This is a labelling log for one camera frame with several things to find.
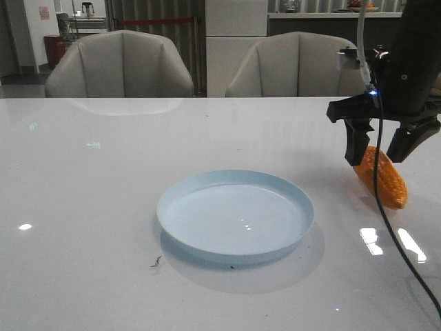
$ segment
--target robotic arm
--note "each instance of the robotic arm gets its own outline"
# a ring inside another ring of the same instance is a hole
[[[350,50],[342,52],[351,56]],[[381,103],[384,119],[400,122],[387,155],[393,162],[403,162],[441,128],[437,120],[441,100],[429,98],[441,71],[441,1],[407,0],[390,52],[373,50],[367,58],[379,96],[374,90],[331,102],[327,116],[333,123],[345,120],[345,158],[356,166],[369,143],[367,132],[373,130],[369,122],[380,117]]]

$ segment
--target wall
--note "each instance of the wall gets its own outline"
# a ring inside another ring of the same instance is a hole
[[[34,67],[34,51],[30,43],[30,32],[23,0],[7,0],[9,20],[21,67]]]
[[[34,49],[35,64],[41,66],[48,62],[44,47],[44,36],[59,35],[57,16],[53,0],[24,0],[26,17],[28,19],[30,39]],[[39,7],[49,8],[48,20],[40,19]]]
[[[69,16],[72,16],[72,0],[59,0],[59,1],[62,11],[69,14]],[[75,10],[81,10],[81,4],[83,2],[92,2],[94,5],[95,16],[105,17],[104,0],[89,0],[89,1],[74,0]]]

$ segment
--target red rope barrier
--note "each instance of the red rope barrier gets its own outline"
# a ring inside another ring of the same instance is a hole
[[[183,17],[181,19],[144,19],[138,21],[116,21],[120,26],[150,26],[153,24],[193,23],[194,17]]]

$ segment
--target small debris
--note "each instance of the small debris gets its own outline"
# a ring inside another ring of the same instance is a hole
[[[159,255],[159,256],[156,258],[156,261],[155,261],[154,265],[151,265],[150,267],[151,267],[151,268],[156,268],[156,267],[158,267],[158,266],[159,266],[159,263],[161,262],[162,257],[163,257],[162,255]]]

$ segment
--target metal pole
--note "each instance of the metal pole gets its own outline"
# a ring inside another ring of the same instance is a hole
[[[194,17],[194,47],[196,51],[196,86],[197,95],[200,97],[202,95],[202,75],[201,75],[201,46],[199,44],[199,17]]]
[[[72,11],[73,11],[73,15],[74,15],[74,22],[75,22],[75,29],[76,29],[76,38],[79,39],[79,32],[78,32],[78,23],[76,22],[76,11],[75,11],[75,2],[74,0],[72,0]]]

